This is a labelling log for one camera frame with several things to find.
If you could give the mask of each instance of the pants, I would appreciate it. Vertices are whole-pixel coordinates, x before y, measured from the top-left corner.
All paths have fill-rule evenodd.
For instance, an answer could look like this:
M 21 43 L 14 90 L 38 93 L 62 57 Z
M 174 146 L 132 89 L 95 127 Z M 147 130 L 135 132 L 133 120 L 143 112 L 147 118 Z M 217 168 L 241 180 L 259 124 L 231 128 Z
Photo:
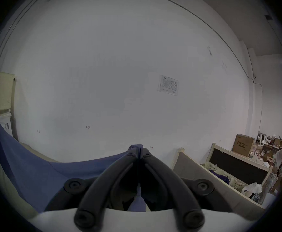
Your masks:
M 277 181 L 277 177 L 273 173 L 271 173 L 265 183 L 265 187 L 263 191 L 259 195 L 260 197 L 258 201 L 259 204 L 263 203 L 264 198 L 266 197 L 267 193 L 270 191 L 270 189 L 273 187 L 276 181 Z

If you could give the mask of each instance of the blue cloth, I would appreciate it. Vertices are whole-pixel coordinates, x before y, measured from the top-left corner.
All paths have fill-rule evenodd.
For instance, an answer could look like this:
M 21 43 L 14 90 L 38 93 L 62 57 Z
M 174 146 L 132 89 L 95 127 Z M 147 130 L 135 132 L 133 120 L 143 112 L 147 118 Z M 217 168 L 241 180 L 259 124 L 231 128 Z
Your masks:
M 216 175 L 218 178 L 220 178 L 222 181 L 226 182 L 229 185 L 229 179 L 227 176 L 223 176 L 221 174 L 215 173 L 213 170 L 209 170 L 212 174 Z
M 140 149 L 143 145 L 131 147 Z M 24 148 L 0 125 L 0 164 L 19 196 L 38 212 L 44 211 L 68 179 L 96 177 L 124 154 L 81 162 L 48 162 Z

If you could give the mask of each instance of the black panel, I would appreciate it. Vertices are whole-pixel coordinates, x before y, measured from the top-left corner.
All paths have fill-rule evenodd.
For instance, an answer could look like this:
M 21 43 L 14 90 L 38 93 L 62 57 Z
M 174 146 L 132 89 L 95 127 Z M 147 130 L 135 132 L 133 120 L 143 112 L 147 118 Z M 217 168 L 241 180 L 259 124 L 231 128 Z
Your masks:
M 210 162 L 248 185 L 254 182 L 261 184 L 268 173 L 218 149 L 213 150 Z

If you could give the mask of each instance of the ceiling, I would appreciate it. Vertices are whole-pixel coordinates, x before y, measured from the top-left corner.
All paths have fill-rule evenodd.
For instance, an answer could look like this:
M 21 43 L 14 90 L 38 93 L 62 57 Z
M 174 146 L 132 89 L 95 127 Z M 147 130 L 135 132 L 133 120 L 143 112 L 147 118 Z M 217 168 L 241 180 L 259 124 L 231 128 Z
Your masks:
M 227 22 L 247 48 L 254 48 L 256 56 L 282 53 L 282 27 L 275 24 L 275 21 L 266 20 L 265 15 L 271 12 L 262 0 L 203 1 Z

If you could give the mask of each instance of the person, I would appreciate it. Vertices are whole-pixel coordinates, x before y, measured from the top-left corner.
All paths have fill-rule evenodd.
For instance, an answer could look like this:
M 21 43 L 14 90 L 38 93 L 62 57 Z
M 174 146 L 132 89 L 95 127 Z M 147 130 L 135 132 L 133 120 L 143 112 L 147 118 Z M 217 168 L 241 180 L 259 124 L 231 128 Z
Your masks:
M 270 191 L 270 189 L 273 187 L 275 182 L 278 180 L 278 177 L 282 175 L 282 149 L 276 152 L 273 156 L 273 169 L 270 173 L 263 191 L 259 195 L 259 204 L 262 204 L 264 201 L 264 198 L 266 197 L 267 193 Z

